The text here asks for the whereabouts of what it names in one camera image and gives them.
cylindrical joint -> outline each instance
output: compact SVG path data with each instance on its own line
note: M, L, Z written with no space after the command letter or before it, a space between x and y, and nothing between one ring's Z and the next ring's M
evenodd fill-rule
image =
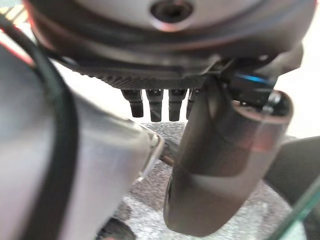
M292 102L280 94L266 114L232 101L218 82L199 92L166 194L170 229L204 237L239 210L269 169L292 118Z

blue led light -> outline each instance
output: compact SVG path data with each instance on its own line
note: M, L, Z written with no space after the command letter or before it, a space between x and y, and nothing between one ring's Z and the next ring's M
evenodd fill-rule
M249 81L252 81L252 82L256 82L256 83L263 83L263 84L268 83L267 80L265 80L261 77L258 77L258 76L250 76L250 75L245 75L245 74L237 74L236 76L243 78L243 79L246 79L246 80L249 80Z

black connector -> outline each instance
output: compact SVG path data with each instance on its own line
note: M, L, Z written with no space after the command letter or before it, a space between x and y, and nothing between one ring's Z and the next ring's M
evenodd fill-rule
M190 89L190 91L189 91L188 105L186 106L186 119L189 119L192 106L195 103L196 96L198 93L199 93L198 89Z
M121 92L130 103L132 116L134 118L142 118L144 116L142 92L140 90L122 90Z
M164 91L162 89L146 90L146 96L150 104L151 121L161 122Z
M169 90L169 120L171 122L179 121L182 101L186 95L187 90L185 89Z
M249 106L262 108L268 102L276 81L265 76L235 72L228 79L228 89L232 98Z

gray carpet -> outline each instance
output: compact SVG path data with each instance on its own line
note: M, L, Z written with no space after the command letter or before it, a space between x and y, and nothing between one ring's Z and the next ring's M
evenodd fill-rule
M177 144L185 128L184 123L149 123L146 126ZM171 167L158 160L148 176L132 187L115 213L116 218L131 227L138 240L264 240L290 211L288 204L261 182L238 213L215 234L197 238L173 232L163 219L171 171ZM281 240L305 239L302 225L297 225Z

black cable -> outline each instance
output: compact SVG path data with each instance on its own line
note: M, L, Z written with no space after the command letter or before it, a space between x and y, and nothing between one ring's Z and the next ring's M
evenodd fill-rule
M71 195L78 152L78 117L64 80L48 57L0 14L0 28L33 59L55 117L52 156L21 240L56 240Z

